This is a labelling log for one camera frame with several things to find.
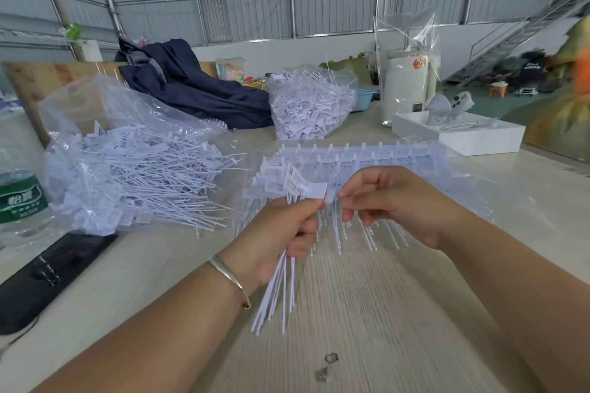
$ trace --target white wall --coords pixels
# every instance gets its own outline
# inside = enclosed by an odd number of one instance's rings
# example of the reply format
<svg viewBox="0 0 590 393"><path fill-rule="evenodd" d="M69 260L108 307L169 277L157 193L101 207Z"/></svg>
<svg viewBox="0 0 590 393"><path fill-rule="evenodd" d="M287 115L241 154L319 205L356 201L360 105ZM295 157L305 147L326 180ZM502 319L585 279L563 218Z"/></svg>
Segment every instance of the white wall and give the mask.
<svg viewBox="0 0 590 393"><path fill-rule="evenodd" d="M513 54L522 53L535 47L541 47L548 53L555 53L565 42L565 32L569 30L577 19L563 19L556 22L525 44L521 45ZM519 23L511 24L471 24L450 25L439 28L441 48L440 77L445 79L457 71L469 59L471 45L493 32L484 39L476 50L493 39L501 36L502 32L515 28ZM348 34L344 36L312 37L306 39L284 39L264 42L243 42L208 47L194 47L193 51L199 60L214 61L216 58L240 56L245 58L244 74L260 76L281 68L295 67L305 63L319 64L326 60L338 61L348 56L357 56L360 52L375 49L375 35L373 33Z"/></svg>

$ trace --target blue basket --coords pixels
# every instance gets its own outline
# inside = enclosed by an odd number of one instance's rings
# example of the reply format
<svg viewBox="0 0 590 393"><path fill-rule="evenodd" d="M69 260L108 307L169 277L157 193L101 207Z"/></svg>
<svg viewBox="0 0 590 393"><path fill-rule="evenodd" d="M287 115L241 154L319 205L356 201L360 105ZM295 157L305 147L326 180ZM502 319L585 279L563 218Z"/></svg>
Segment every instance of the blue basket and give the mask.
<svg viewBox="0 0 590 393"><path fill-rule="evenodd" d="M356 102L355 107L352 108L352 112L362 112L369 109L369 104L373 99L373 95L379 92L377 86L361 86L356 90L356 94L359 96L359 100Z"/></svg>

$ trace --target green bottle label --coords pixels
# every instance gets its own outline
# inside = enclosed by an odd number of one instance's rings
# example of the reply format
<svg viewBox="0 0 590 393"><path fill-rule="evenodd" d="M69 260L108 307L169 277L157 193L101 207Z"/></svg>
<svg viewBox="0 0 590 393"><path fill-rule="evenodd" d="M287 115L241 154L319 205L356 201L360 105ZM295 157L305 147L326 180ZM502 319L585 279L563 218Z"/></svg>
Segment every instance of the green bottle label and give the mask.
<svg viewBox="0 0 590 393"><path fill-rule="evenodd" d="M27 218L47 208L37 176L0 187L0 224Z"/></svg>

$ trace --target white cardboard box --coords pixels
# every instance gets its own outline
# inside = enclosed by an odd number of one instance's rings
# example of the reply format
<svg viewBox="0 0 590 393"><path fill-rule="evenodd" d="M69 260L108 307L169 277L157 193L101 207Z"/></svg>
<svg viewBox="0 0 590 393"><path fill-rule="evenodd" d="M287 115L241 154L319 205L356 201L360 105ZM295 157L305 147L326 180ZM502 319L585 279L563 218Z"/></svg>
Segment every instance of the white cardboard box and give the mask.
<svg viewBox="0 0 590 393"><path fill-rule="evenodd" d="M397 114L391 122L391 132L402 138L419 136L440 140L463 155L502 154L517 152L525 133L525 127L496 120L493 128L441 130L442 126L428 126L428 112ZM488 117L465 112L462 122L490 121Z"/></svg>

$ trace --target silver bracelet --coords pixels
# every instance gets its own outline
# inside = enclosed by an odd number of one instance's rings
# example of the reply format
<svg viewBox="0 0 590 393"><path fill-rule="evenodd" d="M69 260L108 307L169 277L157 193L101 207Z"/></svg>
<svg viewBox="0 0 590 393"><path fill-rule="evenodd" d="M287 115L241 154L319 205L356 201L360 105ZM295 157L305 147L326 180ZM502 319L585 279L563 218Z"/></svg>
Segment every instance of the silver bracelet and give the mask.
<svg viewBox="0 0 590 393"><path fill-rule="evenodd" d="M230 268L227 267L225 263L217 257L217 255L213 255L211 258L209 258L209 262L211 263L211 266L219 270L229 281L240 288L240 291L242 291L242 294L244 294L244 297L246 298L246 302L243 304L243 307L244 309L250 309L250 306L252 306L252 303L250 303L250 298L248 297L248 294L242 285L240 285L240 282L235 278Z"/></svg>

